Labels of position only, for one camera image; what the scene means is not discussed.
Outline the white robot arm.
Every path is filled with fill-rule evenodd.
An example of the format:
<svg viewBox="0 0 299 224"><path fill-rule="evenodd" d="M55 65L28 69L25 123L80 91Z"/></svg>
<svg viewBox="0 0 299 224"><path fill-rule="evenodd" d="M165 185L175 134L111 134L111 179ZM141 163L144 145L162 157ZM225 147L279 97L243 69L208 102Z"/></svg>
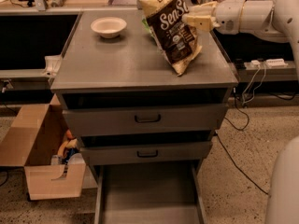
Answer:
<svg viewBox="0 0 299 224"><path fill-rule="evenodd" d="M252 34L291 45L299 76L299 0L224 0L190 8L183 21L201 31ZM265 224L299 224L299 137L278 154L268 196Z"/></svg>

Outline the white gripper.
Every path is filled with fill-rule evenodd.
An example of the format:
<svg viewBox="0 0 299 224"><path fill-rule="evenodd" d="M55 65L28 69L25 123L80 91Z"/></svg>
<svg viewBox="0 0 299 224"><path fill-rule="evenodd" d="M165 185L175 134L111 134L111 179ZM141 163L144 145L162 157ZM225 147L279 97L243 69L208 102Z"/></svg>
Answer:
<svg viewBox="0 0 299 224"><path fill-rule="evenodd" d="M193 15L185 14L182 21L200 31L210 32L217 28L223 35L236 35L239 33L244 3L245 0L224 0L220 3L212 1L189 7ZM211 16L214 10L216 18Z"/></svg>

